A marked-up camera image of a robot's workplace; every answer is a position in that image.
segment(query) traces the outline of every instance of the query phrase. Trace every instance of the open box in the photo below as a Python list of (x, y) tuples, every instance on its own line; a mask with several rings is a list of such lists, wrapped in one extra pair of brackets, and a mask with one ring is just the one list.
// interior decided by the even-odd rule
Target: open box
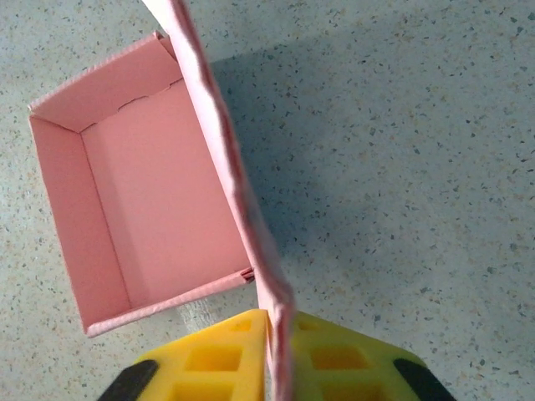
[(30, 104), (84, 330), (255, 278), (273, 396), (289, 396), (293, 292), (226, 106), (183, 2), (144, 1), (168, 37), (155, 33)]

